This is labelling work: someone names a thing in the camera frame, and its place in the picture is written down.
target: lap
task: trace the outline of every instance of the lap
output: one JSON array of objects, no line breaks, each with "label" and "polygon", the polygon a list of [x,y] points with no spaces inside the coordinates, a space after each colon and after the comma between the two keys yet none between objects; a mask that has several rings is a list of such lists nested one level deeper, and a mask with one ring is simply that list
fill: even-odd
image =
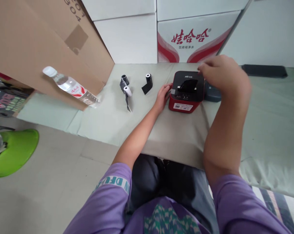
[{"label": "lap", "polygon": [[141,205],[158,196],[168,196],[183,205],[211,233],[218,233],[215,207],[205,172],[177,162],[164,163],[140,154],[133,166],[131,197],[126,210],[129,220]]}]

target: table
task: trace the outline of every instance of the table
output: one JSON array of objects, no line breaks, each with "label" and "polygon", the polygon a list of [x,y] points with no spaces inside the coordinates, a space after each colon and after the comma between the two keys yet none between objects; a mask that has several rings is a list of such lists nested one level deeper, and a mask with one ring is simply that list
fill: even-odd
[{"label": "table", "polygon": [[[100,93],[102,105],[84,112],[46,95],[35,94],[17,118],[121,146],[155,102],[159,88],[177,71],[197,64],[116,64]],[[241,176],[253,186],[294,197],[294,69],[286,79],[250,77],[253,94],[243,131]],[[153,88],[141,87],[150,73]],[[119,83],[126,74],[133,96],[126,109]],[[203,146],[220,103],[203,102],[192,114],[170,111],[159,116],[143,153],[202,169]]]}]

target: hand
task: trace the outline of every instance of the hand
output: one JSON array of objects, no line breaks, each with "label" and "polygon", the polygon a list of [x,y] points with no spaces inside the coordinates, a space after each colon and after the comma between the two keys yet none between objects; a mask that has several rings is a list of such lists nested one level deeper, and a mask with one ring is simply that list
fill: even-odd
[{"label": "hand", "polygon": [[204,78],[219,89],[222,97],[250,97],[252,86],[248,75],[238,66],[233,58],[219,55],[207,59],[198,67]]},{"label": "hand", "polygon": [[162,111],[164,110],[165,104],[167,102],[167,100],[169,99],[169,95],[166,96],[166,93],[168,91],[170,91],[170,89],[172,88],[173,83],[170,84],[165,84],[163,85],[159,92],[158,92],[158,96],[157,96],[157,100],[154,103],[152,109],[155,110],[155,112],[159,115],[162,113]]}]

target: white paper roll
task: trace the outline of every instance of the white paper roll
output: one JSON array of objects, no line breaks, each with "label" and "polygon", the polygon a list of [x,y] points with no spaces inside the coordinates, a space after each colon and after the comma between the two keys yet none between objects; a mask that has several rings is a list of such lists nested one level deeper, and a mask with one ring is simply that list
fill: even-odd
[{"label": "white paper roll", "polygon": [[130,90],[130,88],[129,88],[128,86],[125,86],[125,87],[123,88],[123,90],[127,93],[127,95],[128,95],[129,97],[132,96],[132,92],[131,92],[131,90]]}]

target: purple t-shirt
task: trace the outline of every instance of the purple t-shirt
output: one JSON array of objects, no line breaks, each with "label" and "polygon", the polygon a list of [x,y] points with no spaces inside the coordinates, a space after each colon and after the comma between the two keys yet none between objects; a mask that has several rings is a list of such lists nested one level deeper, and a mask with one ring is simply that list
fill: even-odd
[{"label": "purple t-shirt", "polygon": [[[131,178],[126,164],[111,165],[64,233],[209,233],[188,210],[168,197],[141,206],[125,226]],[[225,175],[211,189],[220,233],[290,233],[242,178]]]}]

